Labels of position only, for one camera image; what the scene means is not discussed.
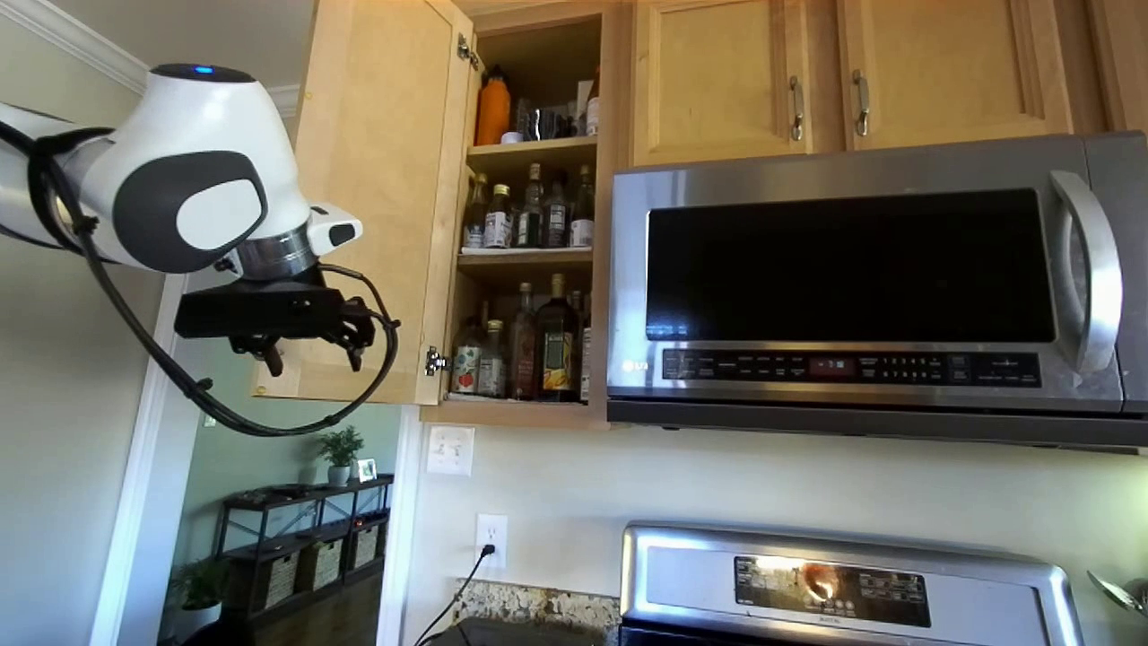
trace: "power cord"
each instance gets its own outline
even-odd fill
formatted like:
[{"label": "power cord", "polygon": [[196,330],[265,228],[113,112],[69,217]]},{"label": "power cord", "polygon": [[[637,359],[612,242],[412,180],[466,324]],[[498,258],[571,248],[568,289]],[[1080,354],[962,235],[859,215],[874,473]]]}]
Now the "power cord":
[{"label": "power cord", "polygon": [[[10,145],[13,148],[28,156],[30,169],[30,190],[34,184],[31,181],[31,176],[37,174],[42,177],[45,193],[47,193],[48,188],[56,193],[56,196],[63,203],[64,209],[71,218],[71,231],[72,235],[76,238],[76,242],[68,240],[68,238],[62,235],[60,231],[51,227],[51,221],[47,221],[45,219],[45,213],[40,212],[38,209],[37,215],[41,217],[41,224],[44,227],[53,235],[56,235],[61,248],[73,250],[84,256],[87,260],[88,268],[95,277],[95,281],[100,285],[100,288],[103,289],[108,299],[111,301],[116,312],[119,313],[121,318],[123,318],[125,325],[127,325],[127,328],[132,332],[132,335],[135,336],[135,340],[139,341],[139,343],[147,351],[148,356],[150,356],[164,374],[168,375],[176,388],[184,394],[184,397],[192,400],[192,403],[195,404],[195,406],[197,406],[201,411],[215,420],[218,420],[219,423],[225,427],[255,437],[298,436],[327,429],[338,425],[347,418],[347,415],[362,406],[379,388],[382,380],[390,372],[390,367],[394,365],[395,359],[398,356],[398,334],[396,330],[400,326],[400,321],[391,319],[387,313],[387,309],[382,304],[382,296],[379,295],[379,290],[366,275],[343,266],[320,263],[318,265],[319,270],[341,273],[343,275],[355,278],[366,285],[366,287],[371,290],[371,295],[374,296],[379,311],[371,311],[370,313],[373,318],[379,320],[379,326],[382,328],[383,336],[387,340],[387,350],[383,356],[382,365],[379,367],[379,372],[375,374],[374,380],[372,380],[372,382],[367,386],[366,390],[364,390],[363,394],[359,395],[354,402],[349,403],[340,411],[327,415],[323,420],[318,420],[309,425],[290,428],[266,427],[235,413],[222,402],[208,394],[208,389],[211,388],[211,380],[196,381],[194,378],[188,375],[187,372],[184,371],[170,355],[160,348],[160,344],[155,343],[152,335],[148,334],[146,328],[144,328],[131,306],[127,305],[127,302],[119,293],[119,289],[117,289],[116,285],[111,281],[107,270],[103,267],[103,258],[100,257],[100,254],[95,248],[95,242],[92,240],[92,232],[95,229],[98,224],[96,218],[84,213],[79,200],[72,189],[71,182],[68,181],[63,169],[59,163],[56,163],[55,157],[52,154],[41,151],[38,148],[38,141],[42,140],[33,140],[31,137],[24,134],[7,123],[0,122],[0,141]],[[38,197],[33,195],[33,203],[37,202],[37,199]],[[48,199],[51,199],[51,195],[46,194],[45,201]],[[63,226],[62,223],[57,221],[56,224]],[[39,246],[51,246],[31,240],[24,235],[16,234],[14,231],[9,231],[8,228],[0,229],[0,233],[31,241],[33,243],[38,243]]]},{"label": "power cord", "polygon": [[455,597],[450,600],[449,604],[447,604],[447,607],[443,608],[441,613],[439,613],[439,616],[430,620],[430,623],[427,624],[427,628],[422,631],[422,635],[419,635],[419,638],[414,640],[414,646],[426,646],[427,644],[434,641],[440,635],[442,635],[441,632],[436,632],[430,637],[427,637],[427,633],[430,632],[430,629],[434,628],[434,625],[439,623],[442,620],[442,617],[447,615],[448,612],[450,612],[450,609],[455,606],[455,604],[458,604],[458,600],[463,598],[463,591],[466,590],[466,586],[471,583],[471,579],[474,578],[474,573],[479,571],[479,566],[482,565],[482,560],[494,553],[495,553],[494,545],[488,543],[482,546],[482,552],[479,554],[479,560],[474,562],[474,568],[471,569],[471,574],[466,577],[466,581],[463,582],[463,585],[458,586],[458,592],[456,592]]}]

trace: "cabinet hinge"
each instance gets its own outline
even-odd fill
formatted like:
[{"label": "cabinet hinge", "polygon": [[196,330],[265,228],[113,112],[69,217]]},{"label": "cabinet hinge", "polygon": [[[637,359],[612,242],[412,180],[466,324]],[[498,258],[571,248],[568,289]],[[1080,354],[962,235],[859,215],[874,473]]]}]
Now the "cabinet hinge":
[{"label": "cabinet hinge", "polygon": [[471,45],[466,41],[466,37],[461,33],[458,34],[458,49],[456,49],[459,59],[464,61],[471,61],[471,67],[479,69],[479,55],[471,49]]},{"label": "cabinet hinge", "polygon": [[434,378],[435,373],[445,371],[448,366],[450,366],[450,358],[439,355],[439,349],[430,347],[430,350],[427,351],[427,378]]}]

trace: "door frame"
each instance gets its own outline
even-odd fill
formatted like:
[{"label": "door frame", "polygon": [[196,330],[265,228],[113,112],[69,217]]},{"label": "door frame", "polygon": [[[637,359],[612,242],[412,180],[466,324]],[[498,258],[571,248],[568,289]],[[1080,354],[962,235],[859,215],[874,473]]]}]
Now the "door frame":
[{"label": "door frame", "polygon": [[[168,275],[160,298],[153,337],[172,357],[181,343],[173,329],[176,311],[188,283],[187,274]],[[183,505],[171,503],[184,500],[200,417],[155,361],[148,360],[90,646],[154,644],[160,637],[183,513]],[[421,444],[418,407],[403,406],[387,529],[391,567],[383,570],[378,646],[398,646],[402,635]]]}]

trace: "granite countertop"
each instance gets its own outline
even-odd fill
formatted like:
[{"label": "granite countertop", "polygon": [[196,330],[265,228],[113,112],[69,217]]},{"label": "granite countertop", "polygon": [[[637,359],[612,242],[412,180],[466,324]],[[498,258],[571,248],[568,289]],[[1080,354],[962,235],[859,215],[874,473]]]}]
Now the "granite countertop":
[{"label": "granite countertop", "polygon": [[466,587],[455,621],[467,617],[557,626],[588,635],[602,646],[618,644],[621,622],[616,597],[491,581],[472,581]]}]

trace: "stove control panel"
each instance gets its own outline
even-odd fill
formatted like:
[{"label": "stove control panel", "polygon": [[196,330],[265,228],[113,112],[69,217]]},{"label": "stove control panel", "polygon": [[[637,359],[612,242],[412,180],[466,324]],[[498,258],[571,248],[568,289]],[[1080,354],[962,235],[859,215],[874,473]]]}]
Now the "stove control panel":
[{"label": "stove control panel", "polygon": [[1032,353],[665,350],[664,380],[1040,388]]},{"label": "stove control panel", "polygon": [[735,557],[742,606],[930,628],[924,577],[785,557]]}]

